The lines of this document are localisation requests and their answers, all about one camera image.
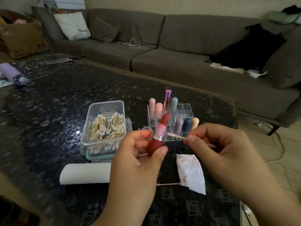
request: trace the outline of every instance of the purple metallic cap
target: purple metallic cap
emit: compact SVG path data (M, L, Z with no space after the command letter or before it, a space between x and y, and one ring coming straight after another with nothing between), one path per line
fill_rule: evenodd
M165 101L166 101L166 105L170 105L171 103L171 90L167 89L165 90Z

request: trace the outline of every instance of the fingernail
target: fingernail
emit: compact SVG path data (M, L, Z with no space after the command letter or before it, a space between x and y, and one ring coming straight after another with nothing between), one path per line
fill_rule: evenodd
M167 152L168 152L168 148L167 147L162 148L161 152L162 152L163 155L166 155Z
M187 136L187 141L189 144L193 143L195 140L196 140L196 136L194 135Z

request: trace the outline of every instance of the coffee table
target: coffee table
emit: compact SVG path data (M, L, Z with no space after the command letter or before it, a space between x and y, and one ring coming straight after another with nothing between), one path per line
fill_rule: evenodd
M68 163L89 163L79 144L91 103L122 100L133 130L147 124L147 103L171 89L190 103L200 123L237 128L234 99L141 74L78 60L41 64L56 54L13 65L35 84L0 88L0 168L54 225L90 225L102 212L108 184L60 185ZM179 182L176 154L193 154L168 142L158 183ZM222 189L201 162L206 195L186 187L158 186L143 225L240 225L240 202Z

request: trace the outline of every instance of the gray sofa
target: gray sofa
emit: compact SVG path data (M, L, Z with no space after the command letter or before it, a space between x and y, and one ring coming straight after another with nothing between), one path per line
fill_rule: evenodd
M83 15L97 15L120 27L109 44L94 39L69 41L48 10L32 8L42 22L51 52L86 55L101 64L204 89L237 100L241 114L274 125L289 127L301 117L301 27L278 25L260 19L209 15L160 15L154 13L92 9ZM272 33L283 33L288 40L269 59L264 77L227 72L209 67L209 55L243 39L244 28L261 23ZM117 42L135 38L148 50L132 49Z

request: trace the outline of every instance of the sofa leg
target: sofa leg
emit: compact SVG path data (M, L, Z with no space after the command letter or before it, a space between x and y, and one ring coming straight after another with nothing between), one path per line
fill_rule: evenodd
M273 128L272 128L272 130L268 133L268 136L271 136L274 132L277 131L277 129L280 128L280 126L278 126L278 125L272 124L272 126L273 126Z

